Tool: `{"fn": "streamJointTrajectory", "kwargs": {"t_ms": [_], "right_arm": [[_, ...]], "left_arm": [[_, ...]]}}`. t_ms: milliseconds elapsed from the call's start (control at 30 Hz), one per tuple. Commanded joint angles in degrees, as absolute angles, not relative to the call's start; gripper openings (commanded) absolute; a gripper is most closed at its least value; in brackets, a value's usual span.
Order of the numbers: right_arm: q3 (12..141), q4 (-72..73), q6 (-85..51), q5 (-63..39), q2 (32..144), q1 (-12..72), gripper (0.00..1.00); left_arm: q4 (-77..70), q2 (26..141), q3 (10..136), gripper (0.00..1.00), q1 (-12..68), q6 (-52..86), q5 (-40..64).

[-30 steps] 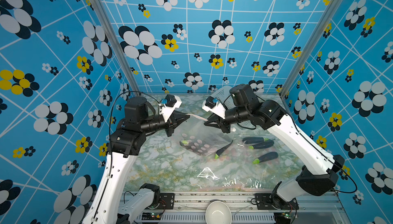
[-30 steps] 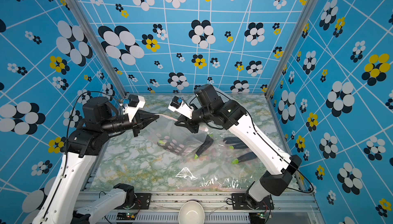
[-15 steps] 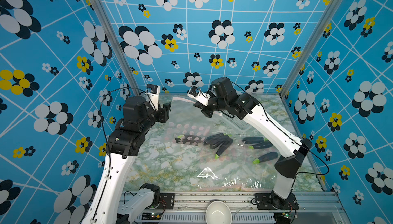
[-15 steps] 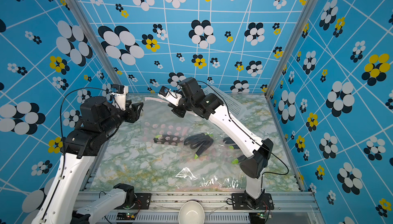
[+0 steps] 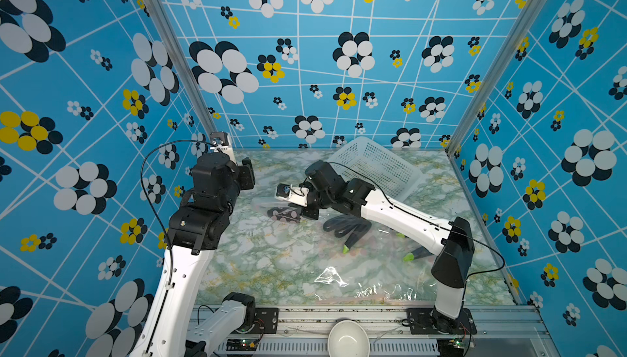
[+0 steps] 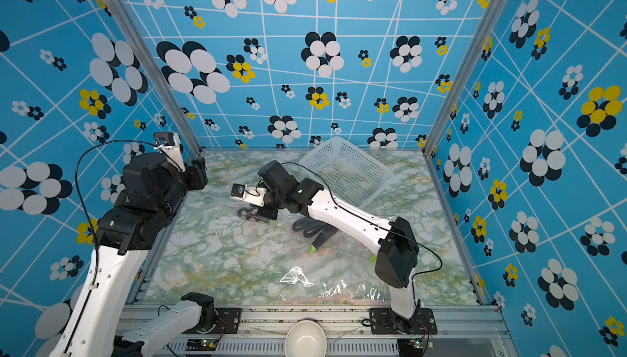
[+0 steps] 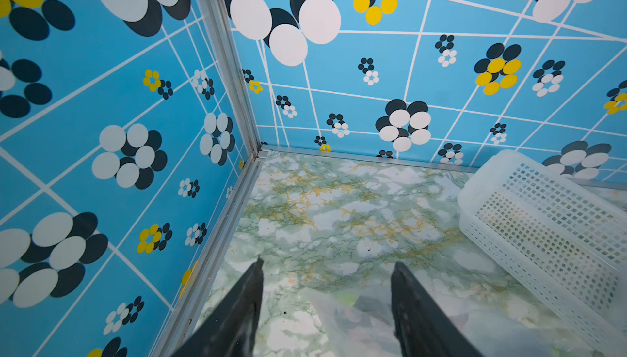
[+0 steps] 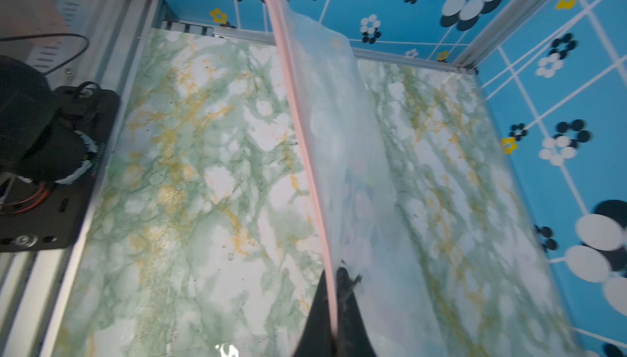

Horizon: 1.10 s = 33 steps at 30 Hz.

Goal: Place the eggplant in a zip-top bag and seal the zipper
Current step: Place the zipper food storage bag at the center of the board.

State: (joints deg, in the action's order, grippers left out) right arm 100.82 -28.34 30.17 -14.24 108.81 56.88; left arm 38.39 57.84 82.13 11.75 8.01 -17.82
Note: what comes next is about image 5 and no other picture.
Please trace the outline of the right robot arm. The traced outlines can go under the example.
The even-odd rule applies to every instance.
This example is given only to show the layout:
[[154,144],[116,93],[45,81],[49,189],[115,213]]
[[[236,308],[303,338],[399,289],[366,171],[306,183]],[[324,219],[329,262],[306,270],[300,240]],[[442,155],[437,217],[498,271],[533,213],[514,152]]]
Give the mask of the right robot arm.
[[385,194],[382,188],[361,178],[346,181],[331,163],[316,161],[298,186],[279,188],[277,195],[303,208],[303,215],[318,218],[322,209],[380,223],[416,241],[435,260],[431,274],[437,292],[431,323],[450,334],[459,325],[475,247],[470,224],[457,217],[436,218]]

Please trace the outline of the eggplant with green stem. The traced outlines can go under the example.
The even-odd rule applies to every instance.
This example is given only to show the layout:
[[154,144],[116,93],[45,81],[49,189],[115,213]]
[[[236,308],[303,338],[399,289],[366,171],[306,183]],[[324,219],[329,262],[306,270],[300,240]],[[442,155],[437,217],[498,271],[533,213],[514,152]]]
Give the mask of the eggplant with green stem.
[[408,254],[406,254],[403,257],[403,261],[404,262],[413,262],[419,259],[423,259],[425,257],[430,257],[433,254],[431,252],[429,252],[428,249],[424,248],[424,247],[419,247],[417,249],[414,249],[413,251],[409,252]]

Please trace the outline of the clear pink-dotted zip bag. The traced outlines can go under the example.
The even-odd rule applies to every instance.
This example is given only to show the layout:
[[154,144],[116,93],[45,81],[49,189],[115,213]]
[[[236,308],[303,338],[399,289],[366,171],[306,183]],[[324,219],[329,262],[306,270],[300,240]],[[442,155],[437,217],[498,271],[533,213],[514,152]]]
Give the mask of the clear pink-dotted zip bag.
[[437,300],[442,307],[459,306],[464,298],[475,251],[467,221],[463,218],[451,222],[419,221],[394,226],[393,230],[403,235],[407,241],[413,241],[414,249],[424,247],[433,254],[406,264],[423,267],[423,272],[431,278],[432,287],[436,289]]

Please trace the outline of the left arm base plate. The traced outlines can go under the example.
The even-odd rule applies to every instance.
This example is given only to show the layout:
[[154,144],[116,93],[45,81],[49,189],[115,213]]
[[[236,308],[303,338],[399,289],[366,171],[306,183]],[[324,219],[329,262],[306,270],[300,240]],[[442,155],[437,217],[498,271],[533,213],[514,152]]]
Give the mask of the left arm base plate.
[[257,307],[252,316],[245,315],[243,325],[232,334],[276,334],[279,324],[279,308]]

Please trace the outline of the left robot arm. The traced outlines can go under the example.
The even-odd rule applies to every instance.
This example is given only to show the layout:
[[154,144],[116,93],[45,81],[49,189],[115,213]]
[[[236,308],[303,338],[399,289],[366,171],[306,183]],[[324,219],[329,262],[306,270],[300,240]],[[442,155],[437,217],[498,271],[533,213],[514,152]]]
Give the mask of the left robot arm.
[[209,356],[230,334],[255,323],[255,299],[230,293],[208,319],[189,328],[202,278],[238,196],[256,182],[251,160],[236,163],[232,151],[200,156],[192,178],[168,222],[164,272],[132,356]]

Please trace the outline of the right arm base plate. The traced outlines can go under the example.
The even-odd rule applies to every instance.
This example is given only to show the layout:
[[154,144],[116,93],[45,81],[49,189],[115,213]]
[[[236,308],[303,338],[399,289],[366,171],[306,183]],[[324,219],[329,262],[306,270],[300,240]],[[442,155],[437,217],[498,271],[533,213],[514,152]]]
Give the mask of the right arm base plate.
[[401,325],[413,335],[476,335],[477,328],[469,309],[462,308],[456,319],[438,313],[434,308],[408,308]]

